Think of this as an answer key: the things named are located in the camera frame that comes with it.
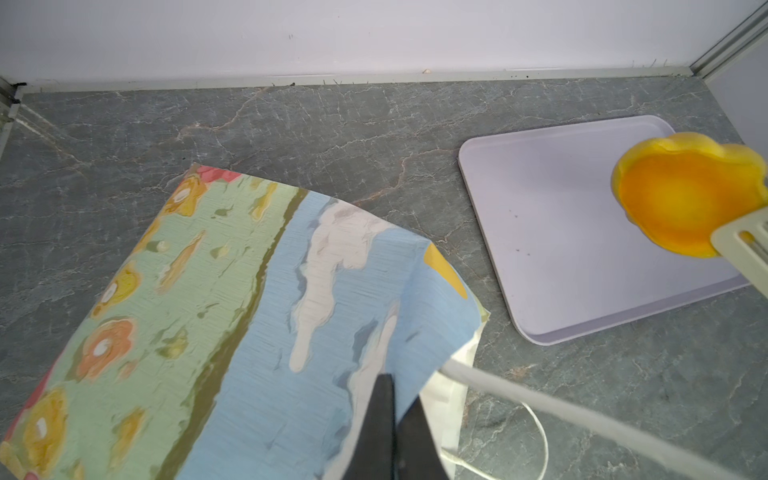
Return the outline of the floral paper gift bag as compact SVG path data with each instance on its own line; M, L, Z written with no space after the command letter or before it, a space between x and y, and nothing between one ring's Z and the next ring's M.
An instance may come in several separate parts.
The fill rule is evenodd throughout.
M449 479L488 311L429 239L191 167L1 439L18 479L342 479L375 380Z

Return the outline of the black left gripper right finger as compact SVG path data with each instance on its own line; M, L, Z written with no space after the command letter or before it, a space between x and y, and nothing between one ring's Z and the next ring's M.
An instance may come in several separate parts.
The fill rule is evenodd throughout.
M448 480L427 417L416 397L396 427L396 468L400 480Z

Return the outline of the yellow fake bread roll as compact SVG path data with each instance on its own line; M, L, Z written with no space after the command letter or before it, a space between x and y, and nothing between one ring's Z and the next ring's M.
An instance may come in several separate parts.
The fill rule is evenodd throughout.
M642 141L616 163L611 189L628 220L659 247L719 255L719 227L767 205L767 164L754 150L682 132Z

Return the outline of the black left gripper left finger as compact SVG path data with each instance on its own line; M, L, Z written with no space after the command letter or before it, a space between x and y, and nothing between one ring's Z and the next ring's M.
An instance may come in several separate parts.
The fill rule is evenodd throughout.
M395 398L390 374L377 376L344 480L395 478Z

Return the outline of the lavender plastic tray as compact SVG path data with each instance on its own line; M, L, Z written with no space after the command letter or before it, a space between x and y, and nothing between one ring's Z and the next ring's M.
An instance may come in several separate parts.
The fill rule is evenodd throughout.
M542 346L743 288L722 258L664 250L611 191L619 158L672 133L634 116L481 136L458 163L517 331Z

